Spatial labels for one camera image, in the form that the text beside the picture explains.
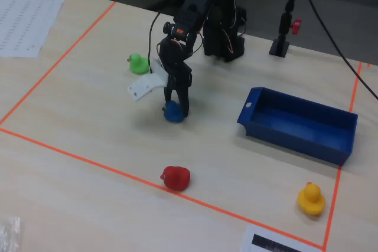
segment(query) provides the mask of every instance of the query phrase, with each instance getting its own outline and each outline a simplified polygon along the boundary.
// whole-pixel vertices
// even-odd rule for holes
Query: orange tape
[[[360,62],[359,69],[357,70],[357,74],[361,74],[361,68],[362,68],[362,62]],[[353,87],[353,92],[352,92],[352,98],[350,99],[350,105],[349,105],[349,112],[353,111],[354,107],[354,99],[356,98],[356,93],[357,93],[357,87],[359,86],[359,79],[356,77],[354,80],[354,87]]]
[[[10,115],[17,109],[17,107],[20,106],[20,104],[35,90],[35,88],[38,87],[39,84],[41,84],[41,82],[47,77],[47,75],[49,75],[55,67],[57,67],[57,65],[68,55],[68,53],[70,53],[70,51],[89,33],[90,30],[92,30],[92,28],[97,25],[97,23],[113,8],[113,6],[115,5],[116,2],[113,2],[108,8],[107,10],[105,10],[105,12],[97,18],[97,20],[95,20],[95,22],[85,31],[84,34],[82,34],[80,36],[80,38],[77,39],[77,41],[75,41],[75,43],[58,59],[58,61],[42,76],[42,78],[40,78],[38,80],[38,82],[36,82],[36,84],[22,97],[21,100],[19,100],[19,102],[4,116],[4,118],[2,120],[0,120],[0,125],[7,120],[8,117],[10,117]]]
[[[332,197],[332,203],[331,203],[331,208],[330,208],[330,214],[328,215],[327,228],[325,229],[325,237],[324,237],[323,247],[322,247],[322,251],[324,252],[327,249],[328,238],[330,237],[330,230],[331,230],[331,224],[332,224],[332,219],[333,219],[333,212],[335,210],[338,185],[340,183],[340,176],[341,176],[341,166],[339,166],[337,169],[336,182],[335,182],[335,188],[333,189],[333,197]]]
[[[9,130],[3,129],[3,128],[0,128],[0,131],[1,131],[1,132],[4,132],[4,133],[7,133],[7,134],[9,134],[9,135],[12,135],[12,136],[18,137],[18,138],[20,138],[20,139],[23,139],[23,140],[29,141],[29,142],[34,143],[34,144],[36,144],[36,145],[42,146],[42,147],[44,147],[44,148],[47,148],[47,149],[53,150],[53,151],[55,151],[55,152],[61,153],[61,154],[63,154],[63,155],[70,156],[71,158],[78,159],[78,160],[80,160],[80,161],[82,161],[82,162],[89,163],[90,165],[94,165],[94,166],[97,166],[97,167],[99,167],[99,168],[106,169],[107,171],[114,172],[115,174],[119,174],[119,175],[125,176],[125,177],[127,177],[127,178],[133,179],[133,180],[138,181],[138,182],[140,182],[140,183],[143,183],[143,184],[145,184],[145,185],[148,185],[148,186],[154,187],[154,188],[156,188],[156,189],[159,189],[159,190],[165,191],[165,192],[167,192],[167,193],[170,193],[170,194],[176,195],[176,196],[178,196],[178,197],[180,197],[180,198],[186,199],[186,200],[188,200],[188,201],[191,201],[191,202],[196,203],[196,204],[198,204],[198,205],[204,206],[204,207],[209,208],[209,209],[211,209],[211,210],[215,210],[215,211],[220,212],[220,213],[222,213],[222,214],[229,215],[229,216],[231,216],[231,217],[234,217],[234,218],[237,218],[237,219],[239,219],[239,220],[242,220],[242,221],[248,222],[248,223],[250,223],[250,224],[258,225],[258,226],[263,227],[263,228],[265,228],[265,229],[267,229],[267,230],[274,231],[275,233],[279,233],[279,234],[284,235],[284,236],[286,236],[286,237],[289,237],[289,238],[292,238],[292,239],[294,239],[294,240],[297,240],[297,241],[300,241],[300,242],[302,242],[302,243],[305,243],[305,244],[307,244],[307,245],[309,245],[309,246],[313,246],[313,247],[315,247],[315,248],[322,249],[322,246],[320,246],[320,245],[318,245],[318,244],[315,244],[315,243],[312,243],[312,242],[310,242],[310,241],[308,241],[308,240],[306,240],[306,239],[303,239],[303,238],[297,237],[297,236],[295,236],[295,235],[293,235],[293,234],[286,233],[286,232],[284,232],[284,231],[282,231],[282,230],[278,230],[278,229],[273,228],[273,227],[270,227],[270,226],[268,226],[268,225],[266,225],[266,224],[262,224],[261,222],[254,221],[254,220],[251,220],[251,219],[249,219],[249,218],[243,217],[243,216],[241,216],[241,215],[235,214],[235,213],[233,213],[233,212],[230,212],[230,211],[227,211],[227,210],[221,209],[221,208],[219,208],[219,207],[216,207],[216,206],[210,205],[210,204],[205,203],[205,202],[203,202],[203,201],[200,201],[200,200],[198,200],[198,199],[195,199],[195,198],[192,198],[192,197],[186,196],[186,195],[184,195],[184,194],[182,194],[182,193],[179,193],[179,192],[175,192],[175,191],[169,190],[169,189],[166,188],[166,187],[163,187],[163,186],[160,186],[160,185],[158,185],[158,184],[155,184],[155,183],[149,182],[149,181],[144,180],[144,179],[142,179],[142,178],[139,178],[139,177],[137,177],[137,176],[134,176],[134,175],[131,175],[131,174],[127,174],[126,172],[120,171],[120,170],[118,170],[118,169],[111,168],[111,167],[109,167],[109,166],[107,166],[107,165],[103,165],[103,164],[98,163],[98,162],[95,162],[95,161],[91,161],[90,159],[82,158],[81,156],[74,155],[73,153],[66,152],[66,151],[64,151],[64,150],[61,150],[61,149],[55,148],[55,147],[53,147],[53,146],[47,145],[47,144],[45,144],[45,143],[39,142],[39,141],[37,141],[37,140],[34,140],[34,139],[31,139],[31,138],[25,137],[25,136],[23,136],[23,135],[20,135],[20,134],[14,133],[14,132],[12,132],[12,131],[9,131]]]
[[[357,70],[358,75],[361,74],[361,69],[362,69],[362,62],[360,62],[359,69]],[[353,111],[354,101],[356,99],[356,93],[357,93],[359,81],[360,80],[357,77],[354,80],[354,87],[353,87],[352,97],[350,99],[349,112]],[[334,210],[335,210],[335,204],[336,204],[336,198],[337,198],[337,192],[338,192],[338,185],[340,183],[341,170],[342,170],[342,167],[339,166],[338,169],[337,169],[335,188],[333,190],[333,197],[332,197],[332,203],[331,203],[331,208],[330,208],[330,214],[328,216],[327,228],[325,229],[325,236],[324,236],[323,247],[322,247],[322,251],[324,251],[324,252],[327,249],[328,239],[330,237],[331,224],[332,224],[332,219],[333,219],[333,213],[334,213]]]

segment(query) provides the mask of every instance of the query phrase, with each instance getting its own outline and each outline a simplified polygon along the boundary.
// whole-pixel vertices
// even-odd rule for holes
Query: blue bin
[[[258,87],[237,122],[248,136],[341,166],[352,153],[357,119],[355,113]]]

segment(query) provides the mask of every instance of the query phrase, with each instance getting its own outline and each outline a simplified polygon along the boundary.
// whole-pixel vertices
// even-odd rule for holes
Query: yellow rubber duck
[[[325,206],[325,199],[318,185],[307,182],[298,194],[299,206],[310,215],[320,215]]]

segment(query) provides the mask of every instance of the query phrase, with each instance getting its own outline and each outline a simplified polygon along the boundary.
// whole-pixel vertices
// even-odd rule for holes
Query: blue rubber duck
[[[184,115],[180,105],[173,100],[165,103],[163,111],[165,119],[169,122],[180,123],[184,121]]]

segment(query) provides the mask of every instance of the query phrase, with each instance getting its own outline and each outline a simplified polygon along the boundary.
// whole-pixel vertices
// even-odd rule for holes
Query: black stand
[[[296,20],[293,24],[291,23],[291,12],[294,10],[294,2],[295,0],[288,0],[286,3],[285,12],[281,15],[281,22],[279,24],[279,36],[273,41],[271,50],[269,50],[269,54],[271,55],[285,57],[290,44],[286,41],[286,35],[288,34],[289,29],[293,28],[294,34],[299,30],[301,20]]]

